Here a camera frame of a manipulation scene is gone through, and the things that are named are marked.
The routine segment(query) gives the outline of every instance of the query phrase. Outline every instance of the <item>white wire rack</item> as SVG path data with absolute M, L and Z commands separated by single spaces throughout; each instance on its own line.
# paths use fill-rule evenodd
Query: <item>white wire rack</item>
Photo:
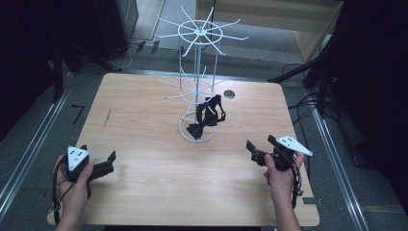
M 240 20 L 237 20 L 236 22 L 228 23 L 222 26 L 217 26 L 214 22 L 210 21 L 211 15 L 213 14 L 213 10 L 214 8 L 211 8 L 211 11 L 206 20 L 193 20 L 185 12 L 185 10 L 183 9 L 183 6 L 181 6 L 181 11 L 184 13 L 184 15 L 188 19 L 187 21 L 181 24 L 177 24 L 177 23 L 174 23 L 168 20 L 164 20 L 160 18 L 159 16 L 157 16 L 157 18 L 160 21 L 177 26 L 178 28 L 177 34 L 166 35 L 166 36 L 160 36 L 156 34 L 155 36 L 160 39 L 172 38 L 172 37 L 179 38 L 179 47 L 180 47 L 179 49 L 179 70 L 180 70 L 179 79 L 180 81 L 178 84 L 173 84 L 168 79 L 165 79 L 165 83 L 179 88 L 179 95 L 168 96 L 166 98 L 167 99 L 183 98 L 185 101 L 189 103 L 189 107 L 186 113 L 180 118 L 179 130 L 180 130 L 180 134 L 186 140 L 193 141 L 193 142 L 207 141 L 216 132 L 216 127 L 214 126 L 212 127 L 213 129 L 212 132 L 205 133 L 206 136 L 203 139 L 196 140 L 192 138 L 191 135 L 185 131 L 185 128 L 183 129 L 183 124 L 184 123 L 198 123 L 197 118 L 196 118 L 197 106 L 206 101 L 209 101 L 212 97 L 214 97 L 215 96 L 214 85 L 217 85 L 225 81 L 225 79 L 223 79 L 223 80 L 216 82 L 218 54 L 225 55 L 219 49 L 221 40 L 223 38 L 237 39 L 237 40 L 248 39 L 248 37 L 237 38 L 237 37 L 231 37 L 231 36 L 224 35 L 222 28 L 235 25 L 239 23 Z M 189 44 L 184 54 L 182 54 L 182 49 L 181 49 L 182 40 Z M 210 45 L 215 48 L 215 50 L 217 51 L 217 54 L 216 54 L 216 59 L 215 59 L 215 64 L 214 64 L 213 78 L 212 80 L 210 78 L 211 81 L 208 81 L 209 79 L 205 78 L 205 72 L 207 70 L 207 66 L 204 66 L 203 71 L 201 71 L 201 56 L 202 56 L 203 46 L 207 47 Z M 193 75 L 191 76 L 190 74 L 186 74 L 185 71 L 183 70 L 182 57 L 186 57 L 189 54 L 189 52 L 191 52 L 192 49 L 194 50 L 194 72 L 193 72 Z

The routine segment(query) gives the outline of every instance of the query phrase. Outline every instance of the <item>human hand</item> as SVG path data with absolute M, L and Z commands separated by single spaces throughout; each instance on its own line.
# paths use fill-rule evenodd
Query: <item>human hand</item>
M 304 154 L 300 152 L 294 153 L 293 160 L 297 167 L 300 168 L 303 160 Z M 293 173 L 291 169 L 285 171 L 279 171 L 276 169 L 275 162 L 271 155 L 265 155 L 265 163 L 267 164 L 267 171 L 264 176 L 270 184 L 270 198 L 275 203 L 292 201 L 292 188 L 293 188 Z
M 88 209 L 88 178 L 92 174 L 93 165 L 87 164 L 76 183 L 67 180 L 64 165 L 58 169 L 57 184 L 63 198 L 63 215 L 56 230 L 80 230 Z

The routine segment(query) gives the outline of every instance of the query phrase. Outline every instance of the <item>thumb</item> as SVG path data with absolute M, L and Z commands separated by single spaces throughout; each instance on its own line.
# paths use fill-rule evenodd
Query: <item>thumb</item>
M 81 171 L 81 174 L 79 174 L 77 183 L 80 185 L 86 185 L 88 182 L 88 178 L 92 174 L 93 171 L 93 164 L 89 163 L 87 164 L 84 169 Z
M 265 164 L 267 164 L 268 170 L 276 169 L 275 161 L 270 154 L 265 155 Z

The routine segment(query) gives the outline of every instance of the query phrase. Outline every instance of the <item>gray carpet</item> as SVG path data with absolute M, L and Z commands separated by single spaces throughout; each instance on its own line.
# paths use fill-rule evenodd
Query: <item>gray carpet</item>
M 125 73 L 140 73 L 141 70 L 178 71 L 177 52 L 159 49 L 151 54 L 151 48 L 131 52 L 132 64 L 123 68 Z M 205 55 L 203 64 L 212 64 L 214 56 Z M 127 65 L 127 55 L 115 61 L 116 64 Z M 69 145 L 74 145 L 85 123 L 92 100 L 101 83 L 106 70 L 83 60 L 85 65 L 81 74 L 75 74 L 73 85 L 69 91 L 64 106 L 58 115 L 52 129 L 42 144 L 25 180 L 20 187 L 13 203 L 0 224 L 0 230 L 53 230 L 54 226 L 46 221 L 47 211 L 51 204 L 52 170 L 57 157 L 66 152 Z M 218 60 L 218 75 L 235 76 L 245 81 L 265 81 L 278 76 L 286 64 L 220 57 Z M 284 93 L 289 106 L 295 105 L 306 95 L 301 87 L 302 74 L 283 84 Z M 0 143 L 1 186 L 4 187 L 13 169 L 24 153 L 30 138 L 35 134 L 47 109 L 51 105 L 53 88 L 50 88 L 38 99 L 36 105 L 20 119 L 9 135 Z M 85 106 L 76 123 L 78 108 L 72 105 Z M 296 111 L 291 110 L 292 120 L 297 119 Z M 388 179 L 375 169 L 359 169 L 353 164 L 352 155 L 346 144 L 344 135 L 333 119 L 326 119 L 330 133 L 336 142 L 338 151 L 346 169 L 346 174 L 362 205 L 364 215 L 370 230 L 408 230 L 408 219 L 400 207 Z M 310 160 L 311 185 L 317 200 L 320 224 L 317 227 L 304 227 L 303 230 L 354 230 L 344 197 L 327 156 L 319 130 L 312 115 L 302 119 L 309 148 L 314 151 Z M 295 125 L 296 136 L 305 142 L 299 124 Z M 84 226 L 83 230 L 104 230 L 103 226 Z

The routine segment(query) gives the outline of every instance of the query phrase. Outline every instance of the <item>hand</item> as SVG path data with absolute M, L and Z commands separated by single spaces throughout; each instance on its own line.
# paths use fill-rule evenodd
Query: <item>hand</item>
M 297 167 L 300 168 L 303 160 L 304 154 L 300 152 L 295 152 L 294 162 Z M 270 198 L 273 202 L 281 200 L 290 200 L 293 188 L 293 173 L 291 169 L 285 171 L 279 171 L 276 169 L 275 162 L 270 155 L 265 155 L 265 163 L 267 164 L 267 171 L 264 176 L 267 178 L 270 184 Z
M 57 184 L 63 195 L 71 188 L 63 198 L 63 215 L 56 230 L 80 230 L 88 209 L 88 178 L 92 174 L 93 165 L 88 164 L 81 172 L 76 183 L 71 187 L 67 181 L 64 165 L 58 169 Z

